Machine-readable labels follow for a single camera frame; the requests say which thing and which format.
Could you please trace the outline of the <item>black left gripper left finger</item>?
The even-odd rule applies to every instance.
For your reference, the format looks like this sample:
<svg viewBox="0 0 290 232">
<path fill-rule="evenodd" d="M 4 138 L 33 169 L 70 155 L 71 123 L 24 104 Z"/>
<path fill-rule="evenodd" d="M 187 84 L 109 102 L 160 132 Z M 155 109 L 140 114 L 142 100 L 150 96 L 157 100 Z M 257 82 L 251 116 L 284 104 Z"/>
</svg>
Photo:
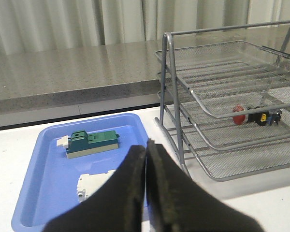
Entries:
<svg viewBox="0 0 290 232">
<path fill-rule="evenodd" d="M 87 200 L 54 218 L 45 232 L 140 232 L 145 195 L 145 148 L 130 147 L 113 175 Z"/>
</svg>

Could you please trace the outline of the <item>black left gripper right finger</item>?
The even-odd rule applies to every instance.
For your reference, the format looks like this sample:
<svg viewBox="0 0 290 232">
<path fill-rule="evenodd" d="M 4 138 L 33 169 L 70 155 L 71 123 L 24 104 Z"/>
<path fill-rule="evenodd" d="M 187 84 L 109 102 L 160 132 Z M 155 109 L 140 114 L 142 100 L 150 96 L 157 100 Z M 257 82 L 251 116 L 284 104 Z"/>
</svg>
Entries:
<svg viewBox="0 0 290 232">
<path fill-rule="evenodd" d="M 252 217 L 222 203 L 188 177 L 161 144 L 148 140 L 146 197 L 157 232 L 262 232 Z"/>
</svg>

